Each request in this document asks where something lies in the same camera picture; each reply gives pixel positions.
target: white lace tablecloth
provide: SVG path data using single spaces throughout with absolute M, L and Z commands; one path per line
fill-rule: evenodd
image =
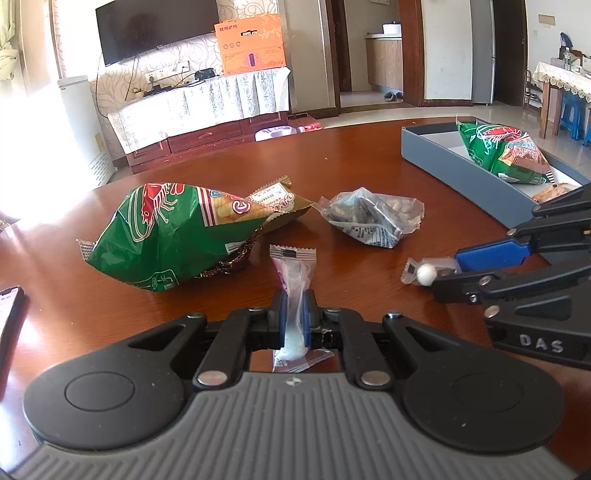
M 215 77 L 134 101 L 108 117 L 125 153 L 214 125 L 289 110 L 287 67 Z
M 578 73 L 540 62 L 535 68 L 533 79 L 543 83 L 550 82 L 551 85 L 573 92 L 591 102 L 591 79 Z

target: white candy ball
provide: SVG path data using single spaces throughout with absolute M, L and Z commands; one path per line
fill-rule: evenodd
M 421 265 L 417 270 L 417 280 L 425 287 L 430 287 L 433 284 L 433 280 L 436 278 L 437 270 L 433 265 L 424 264 Z

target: plastic bottle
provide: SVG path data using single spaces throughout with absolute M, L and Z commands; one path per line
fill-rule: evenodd
M 571 65 L 571 61 L 573 60 L 572 58 L 572 53 L 570 52 L 570 48 L 566 47 L 566 51 L 564 52 L 564 69 L 571 71 L 572 65 Z

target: wall socket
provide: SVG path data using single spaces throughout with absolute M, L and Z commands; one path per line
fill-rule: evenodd
M 160 80 L 167 79 L 169 77 L 173 77 L 175 75 L 181 74 L 189 74 L 191 72 L 191 65 L 189 61 L 182 61 L 181 63 L 177 63 L 176 65 L 171 65 L 168 67 L 164 67 L 159 70 L 154 70 L 153 72 L 146 73 L 145 78 L 146 82 L 148 83 L 157 83 Z

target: black flat screen tv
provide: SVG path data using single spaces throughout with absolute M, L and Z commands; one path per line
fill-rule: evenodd
M 215 31 L 216 0 L 115 0 L 96 9 L 105 65 Z

